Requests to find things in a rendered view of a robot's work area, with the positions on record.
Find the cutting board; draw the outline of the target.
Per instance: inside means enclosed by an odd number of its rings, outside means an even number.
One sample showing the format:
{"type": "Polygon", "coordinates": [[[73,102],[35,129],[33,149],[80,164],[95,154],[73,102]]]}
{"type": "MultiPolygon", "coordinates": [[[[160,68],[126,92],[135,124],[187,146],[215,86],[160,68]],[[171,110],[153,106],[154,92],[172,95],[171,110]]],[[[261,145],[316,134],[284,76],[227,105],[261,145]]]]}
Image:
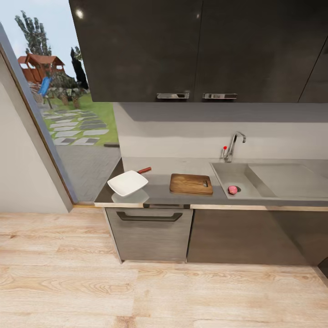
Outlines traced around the cutting board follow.
{"type": "Polygon", "coordinates": [[[210,177],[206,175],[172,174],[169,190],[182,193],[213,194],[210,177]],[[207,183],[207,187],[204,187],[203,181],[207,183]]]}

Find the vidalia onion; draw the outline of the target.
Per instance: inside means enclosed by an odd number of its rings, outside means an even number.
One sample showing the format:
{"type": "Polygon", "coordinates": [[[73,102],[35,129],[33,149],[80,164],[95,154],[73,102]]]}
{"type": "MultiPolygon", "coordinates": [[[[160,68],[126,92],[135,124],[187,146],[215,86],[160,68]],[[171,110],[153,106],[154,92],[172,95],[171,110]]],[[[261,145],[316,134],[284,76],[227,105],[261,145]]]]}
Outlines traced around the vidalia onion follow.
{"type": "Polygon", "coordinates": [[[233,186],[233,185],[232,185],[232,186],[229,186],[229,187],[228,187],[228,191],[229,191],[230,194],[235,195],[235,194],[237,193],[238,189],[237,189],[236,186],[233,186]]]}

